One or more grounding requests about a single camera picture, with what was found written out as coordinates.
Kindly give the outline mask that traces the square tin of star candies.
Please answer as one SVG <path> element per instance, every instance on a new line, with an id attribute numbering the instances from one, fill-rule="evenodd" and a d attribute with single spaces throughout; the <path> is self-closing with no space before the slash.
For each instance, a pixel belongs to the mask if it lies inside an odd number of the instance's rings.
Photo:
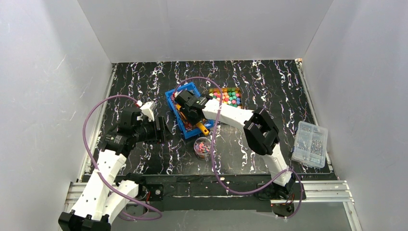
<path id="1" fill-rule="evenodd" d="M 209 89 L 208 95 L 213 99 L 233 107 L 243 109 L 242 91 L 240 88 Z"/>

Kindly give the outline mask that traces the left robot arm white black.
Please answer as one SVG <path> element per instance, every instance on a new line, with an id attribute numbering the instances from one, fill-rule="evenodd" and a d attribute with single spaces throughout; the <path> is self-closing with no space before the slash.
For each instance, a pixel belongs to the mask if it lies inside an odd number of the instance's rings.
<path id="1" fill-rule="evenodd" d="M 103 138 L 94 171 L 85 189 L 69 212 L 62 212 L 58 223 L 63 231 L 109 231 L 112 222 L 137 198 L 145 178 L 127 174 L 113 187 L 120 168 L 137 143 L 161 144 L 171 138 L 163 116 L 155 117 L 150 105 L 129 108 L 120 114 Z"/>

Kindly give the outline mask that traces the clear round plastic jar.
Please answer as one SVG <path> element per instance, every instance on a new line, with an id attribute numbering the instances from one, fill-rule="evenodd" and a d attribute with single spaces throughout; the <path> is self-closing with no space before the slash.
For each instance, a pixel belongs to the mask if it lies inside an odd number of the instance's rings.
<path id="1" fill-rule="evenodd" d="M 193 149 L 199 159 L 208 159 L 211 153 L 211 140 L 207 137 L 199 137 L 194 142 Z"/>

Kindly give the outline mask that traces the orange plastic scoop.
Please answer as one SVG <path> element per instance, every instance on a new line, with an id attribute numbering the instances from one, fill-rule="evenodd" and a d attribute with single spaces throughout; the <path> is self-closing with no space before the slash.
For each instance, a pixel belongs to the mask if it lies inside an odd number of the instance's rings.
<path id="1" fill-rule="evenodd" d="M 214 125 L 214 122 L 212 120 L 207 121 L 203 119 L 202 121 L 196 124 L 192 124 L 189 122 L 186 116 L 179 109 L 180 107 L 177 104 L 177 113 L 178 113 L 177 118 L 179 121 L 181 121 L 178 123 L 179 123 L 179 127 L 181 131 L 184 134 L 184 138 L 189 139 L 197 135 L 208 136 L 210 134 L 210 128 L 212 128 Z"/>

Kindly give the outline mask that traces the blue plastic candy bin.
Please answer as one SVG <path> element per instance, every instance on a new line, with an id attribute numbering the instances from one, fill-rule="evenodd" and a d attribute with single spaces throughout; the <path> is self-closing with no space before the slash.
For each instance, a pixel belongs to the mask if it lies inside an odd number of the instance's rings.
<path id="1" fill-rule="evenodd" d="M 203 113 L 205 104 L 210 100 L 208 94 L 199 93 L 195 84 L 189 82 L 177 90 L 167 91 L 165 96 L 184 138 L 209 134 L 214 120 L 206 118 Z"/>

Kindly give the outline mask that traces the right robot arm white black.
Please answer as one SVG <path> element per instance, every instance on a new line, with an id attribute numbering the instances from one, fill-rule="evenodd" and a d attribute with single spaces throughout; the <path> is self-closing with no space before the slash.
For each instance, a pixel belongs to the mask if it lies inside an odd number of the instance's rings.
<path id="1" fill-rule="evenodd" d="M 209 95 L 196 96 L 189 90 L 175 93 L 174 101 L 191 124 L 206 119 L 241 130 L 249 148 L 261 156 L 273 179 L 272 183 L 259 187 L 259 190 L 268 188 L 271 199 L 288 199 L 291 196 L 295 176 L 282 155 L 279 129 L 265 109 L 242 109 Z"/>

